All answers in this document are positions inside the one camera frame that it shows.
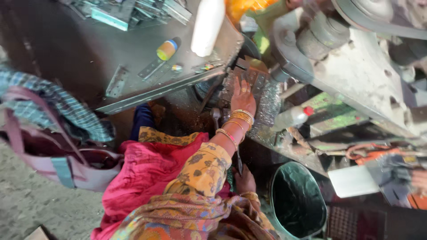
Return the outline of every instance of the checkered cloth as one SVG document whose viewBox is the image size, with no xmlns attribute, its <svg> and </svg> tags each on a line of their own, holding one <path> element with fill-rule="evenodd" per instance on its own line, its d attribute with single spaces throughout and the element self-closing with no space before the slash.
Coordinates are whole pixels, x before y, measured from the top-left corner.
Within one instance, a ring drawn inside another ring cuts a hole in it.
<svg viewBox="0 0 427 240">
<path fill-rule="evenodd" d="M 68 133 L 83 142 L 91 139 L 107 142 L 114 139 L 114 128 L 110 121 L 100 120 L 87 107 L 67 93 L 62 87 L 22 73 L 9 66 L 0 65 L 0 96 L 9 86 L 21 86 L 38 94 L 45 102 L 61 116 Z M 43 128 L 55 129 L 55 125 L 45 112 L 33 101 L 7 101 L 6 106 L 15 111 L 17 117 L 40 125 Z"/>
</svg>

